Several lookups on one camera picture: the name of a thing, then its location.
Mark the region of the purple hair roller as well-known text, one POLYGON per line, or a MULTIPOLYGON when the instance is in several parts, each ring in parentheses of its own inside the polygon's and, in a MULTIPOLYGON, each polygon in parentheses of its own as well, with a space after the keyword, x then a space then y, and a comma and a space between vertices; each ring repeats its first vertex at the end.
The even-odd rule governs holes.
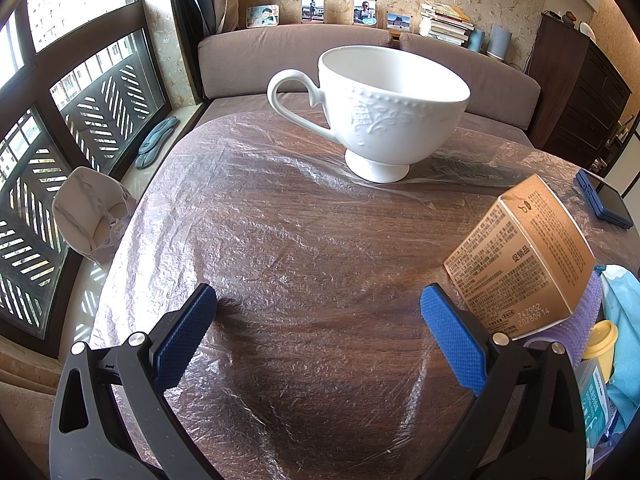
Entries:
POLYGON ((572 367, 576 370, 582 362, 593 325, 597 322, 602 298, 600 274, 593 271, 573 314, 555 326, 524 338, 522 346, 544 350, 552 342, 559 342, 564 346, 572 367))

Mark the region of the blue slippers pair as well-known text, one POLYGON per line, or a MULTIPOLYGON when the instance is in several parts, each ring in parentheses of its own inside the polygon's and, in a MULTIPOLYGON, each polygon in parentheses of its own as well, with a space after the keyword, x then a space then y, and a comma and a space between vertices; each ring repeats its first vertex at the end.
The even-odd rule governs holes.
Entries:
POLYGON ((140 145, 134 168, 142 170, 156 161, 160 150, 178 126, 177 117, 168 117, 159 122, 140 145))

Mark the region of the dark wooden cabinet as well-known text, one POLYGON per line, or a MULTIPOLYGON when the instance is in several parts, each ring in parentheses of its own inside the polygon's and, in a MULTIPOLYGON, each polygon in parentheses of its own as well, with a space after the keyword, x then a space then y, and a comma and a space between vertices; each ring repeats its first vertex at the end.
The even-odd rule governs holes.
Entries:
POLYGON ((590 168, 631 96, 623 76, 588 36, 545 13, 526 74, 540 85, 529 141, 590 168))

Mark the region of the photo frame far left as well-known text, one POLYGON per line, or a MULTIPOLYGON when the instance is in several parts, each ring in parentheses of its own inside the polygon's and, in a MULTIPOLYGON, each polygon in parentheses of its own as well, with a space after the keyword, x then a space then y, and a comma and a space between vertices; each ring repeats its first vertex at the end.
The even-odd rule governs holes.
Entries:
POLYGON ((262 28, 278 26, 280 23, 280 8, 277 4, 262 4, 249 6, 246 9, 246 27, 262 28))

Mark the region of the white chair backrest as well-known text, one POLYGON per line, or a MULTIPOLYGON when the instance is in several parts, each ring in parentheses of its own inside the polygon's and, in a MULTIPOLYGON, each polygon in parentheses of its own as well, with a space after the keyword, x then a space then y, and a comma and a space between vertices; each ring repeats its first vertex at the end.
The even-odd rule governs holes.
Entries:
POLYGON ((105 266, 112 261, 137 203, 120 182, 78 167, 56 192, 53 217, 70 248, 105 266))

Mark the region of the light blue drawstring pouch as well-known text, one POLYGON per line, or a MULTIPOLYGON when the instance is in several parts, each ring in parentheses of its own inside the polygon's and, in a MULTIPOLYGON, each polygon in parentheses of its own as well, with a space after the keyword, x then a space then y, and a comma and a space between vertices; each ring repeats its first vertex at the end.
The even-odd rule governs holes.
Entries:
POLYGON ((603 287, 604 317, 618 329, 608 397, 617 410, 614 434, 631 424, 640 399, 640 288, 638 278, 616 264, 596 266, 603 287))

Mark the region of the dental floss box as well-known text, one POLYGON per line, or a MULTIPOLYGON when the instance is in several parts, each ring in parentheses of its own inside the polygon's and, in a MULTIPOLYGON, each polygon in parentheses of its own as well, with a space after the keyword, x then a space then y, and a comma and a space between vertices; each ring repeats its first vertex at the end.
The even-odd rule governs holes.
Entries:
POLYGON ((577 385, 582 401, 586 435, 586 473, 592 474, 596 448, 608 431, 616 409, 608 400, 606 383, 597 359, 582 361, 576 370, 577 385))

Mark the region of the brown sofa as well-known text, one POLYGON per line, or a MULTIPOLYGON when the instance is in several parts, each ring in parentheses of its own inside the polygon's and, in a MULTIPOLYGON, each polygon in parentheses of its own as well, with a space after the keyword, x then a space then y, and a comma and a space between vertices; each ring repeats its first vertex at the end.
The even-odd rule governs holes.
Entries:
MULTIPOLYGON (((198 65, 209 101, 266 94, 271 77, 287 68, 318 79, 318 61, 326 50, 364 44, 393 47, 390 32, 356 25, 281 25, 225 32, 198 45, 198 65)), ((495 136, 529 127, 540 85, 519 70, 446 42, 403 32, 399 51, 429 58, 450 68, 471 89, 464 118, 477 130, 486 125, 495 136)))

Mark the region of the white embossed teacup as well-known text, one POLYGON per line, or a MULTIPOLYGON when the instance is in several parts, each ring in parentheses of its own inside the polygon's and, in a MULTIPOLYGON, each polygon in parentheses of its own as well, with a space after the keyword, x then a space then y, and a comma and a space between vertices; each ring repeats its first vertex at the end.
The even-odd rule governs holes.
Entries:
POLYGON ((282 117, 346 148, 354 174, 374 183, 402 180, 410 166, 437 151, 454 132, 471 97, 468 84, 429 58, 373 46, 327 50, 318 59, 319 82, 300 70, 281 70, 267 98, 282 117), (323 107, 326 128, 288 110, 278 99, 297 81, 309 104, 323 107))

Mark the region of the stack of books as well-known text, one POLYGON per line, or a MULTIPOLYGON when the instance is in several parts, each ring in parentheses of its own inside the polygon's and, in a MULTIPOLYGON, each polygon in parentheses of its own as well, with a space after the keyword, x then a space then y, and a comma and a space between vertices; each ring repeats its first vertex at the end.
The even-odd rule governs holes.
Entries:
POLYGON ((469 17, 456 6, 433 1, 421 4, 419 34, 423 37, 465 47, 474 29, 469 17))

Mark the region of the grey cylindrical speaker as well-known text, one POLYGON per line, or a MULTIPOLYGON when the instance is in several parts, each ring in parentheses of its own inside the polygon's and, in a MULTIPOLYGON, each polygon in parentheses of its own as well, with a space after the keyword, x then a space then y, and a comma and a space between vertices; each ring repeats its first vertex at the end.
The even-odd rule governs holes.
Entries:
POLYGON ((508 54, 512 34, 498 24, 492 24, 486 53, 491 58, 504 61, 508 54))

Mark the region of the gold cardboard box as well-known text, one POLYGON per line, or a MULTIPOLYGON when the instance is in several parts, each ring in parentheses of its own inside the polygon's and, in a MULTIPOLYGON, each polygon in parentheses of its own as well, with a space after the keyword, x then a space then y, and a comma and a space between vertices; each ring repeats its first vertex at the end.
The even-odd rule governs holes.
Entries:
POLYGON ((533 174, 496 199, 444 267, 489 333, 520 339, 574 313, 594 255, 558 196, 533 174))

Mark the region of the photo frame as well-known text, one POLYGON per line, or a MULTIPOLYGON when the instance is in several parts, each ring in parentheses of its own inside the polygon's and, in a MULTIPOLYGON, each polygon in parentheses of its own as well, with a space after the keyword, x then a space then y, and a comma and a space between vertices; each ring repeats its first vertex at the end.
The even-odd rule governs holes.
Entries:
POLYGON ((280 23, 280 8, 277 4, 262 4, 249 6, 246 9, 246 27, 262 28, 278 26, 280 23))
POLYGON ((303 24, 324 22, 324 0, 300 0, 300 21, 303 24))
POLYGON ((400 34, 401 32, 410 32, 411 30, 411 18, 407 15, 387 12, 386 13, 386 28, 393 34, 400 34))
POLYGON ((355 25, 375 27, 376 0, 352 0, 352 22, 355 25))

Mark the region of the blue cased smartphone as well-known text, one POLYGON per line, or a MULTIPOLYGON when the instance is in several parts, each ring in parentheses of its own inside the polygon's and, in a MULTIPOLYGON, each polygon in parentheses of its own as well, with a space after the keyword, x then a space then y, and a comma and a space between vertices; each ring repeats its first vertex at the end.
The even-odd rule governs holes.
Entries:
POLYGON ((623 197, 615 188, 584 168, 578 170, 576 179, 589 205, 600 220, 623 229, 634 226, 623 197))

